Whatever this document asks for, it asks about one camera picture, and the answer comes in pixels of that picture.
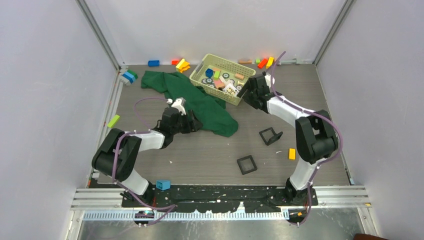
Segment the green garment cloth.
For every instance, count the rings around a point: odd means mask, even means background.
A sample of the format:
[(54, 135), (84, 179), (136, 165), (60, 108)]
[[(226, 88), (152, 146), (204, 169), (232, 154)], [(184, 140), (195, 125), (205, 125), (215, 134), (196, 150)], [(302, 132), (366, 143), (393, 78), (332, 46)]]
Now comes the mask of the green garment cloth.
[(141, 77), (141, 88), (153, 89), (167, 99), (184, 98), (185, 109), (193, 111), (203, 130), (231, 137), (239, 129), (238, 122), (226, 110), (226, 102), (206, 93), (204, 87), (193, 85), (183, 73), (147, 70)]

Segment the pale green plastic basket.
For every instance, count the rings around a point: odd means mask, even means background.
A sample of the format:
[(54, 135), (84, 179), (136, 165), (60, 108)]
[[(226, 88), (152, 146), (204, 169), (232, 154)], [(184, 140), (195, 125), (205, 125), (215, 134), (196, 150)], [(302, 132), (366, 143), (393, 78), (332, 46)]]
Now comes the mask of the pale green plastic basket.
[[(214, 79), (214, 76), (207, 78), (205, 76), (207, 69), (212, 69), (214, 72), (220, 70), (220, 77), (218, 79)], [(223, 88), (228, 84), (233, 84), (240, 90), (248, 78), (255, 74), (256, 71), (252, 68), (208, 53), (190, 74), (189, 79), (193, 85), (202, 87), (207, 94), (237, 106), (241, 98), (225, 93)]]

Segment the black display box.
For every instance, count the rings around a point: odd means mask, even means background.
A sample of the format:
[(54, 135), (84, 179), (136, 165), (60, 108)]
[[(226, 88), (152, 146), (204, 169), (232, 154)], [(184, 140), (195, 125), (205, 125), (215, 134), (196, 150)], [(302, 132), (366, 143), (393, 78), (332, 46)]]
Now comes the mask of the black display box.
[(266, 128), (259, 132), (259, 135), (266, 146), (277, 142), (284, 133), (276, 132), (272, 127)]

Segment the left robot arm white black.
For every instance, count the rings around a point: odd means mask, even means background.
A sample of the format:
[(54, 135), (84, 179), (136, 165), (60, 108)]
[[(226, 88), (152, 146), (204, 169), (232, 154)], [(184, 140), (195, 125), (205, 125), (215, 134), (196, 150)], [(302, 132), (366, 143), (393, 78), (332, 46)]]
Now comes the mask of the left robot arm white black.
[(153, 184), (135, 170), (138, 154), (164, 149), (173, 142), (174, 135), (194, 133), (202, 127), (192, 110), (167, 107), (149, 131), (112, 128), (94, 154), (91, 165), (133, 192), (135, 202), (141, 207), (148, 207), (154, 199)]

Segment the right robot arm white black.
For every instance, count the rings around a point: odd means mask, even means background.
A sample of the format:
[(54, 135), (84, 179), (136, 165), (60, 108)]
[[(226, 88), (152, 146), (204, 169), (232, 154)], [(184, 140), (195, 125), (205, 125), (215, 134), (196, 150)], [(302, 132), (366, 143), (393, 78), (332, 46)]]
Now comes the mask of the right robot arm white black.
[(310, 191), (319, 165), (339, 149), (339, 140), (327, 111), (312, 111), (293, 103), (273, 89), (273, 82), (269, 73), (251, 76), (238, 97), (295, 128), (299, 160), (286, 181), (283, 197), (291, 205), (299, 205)]

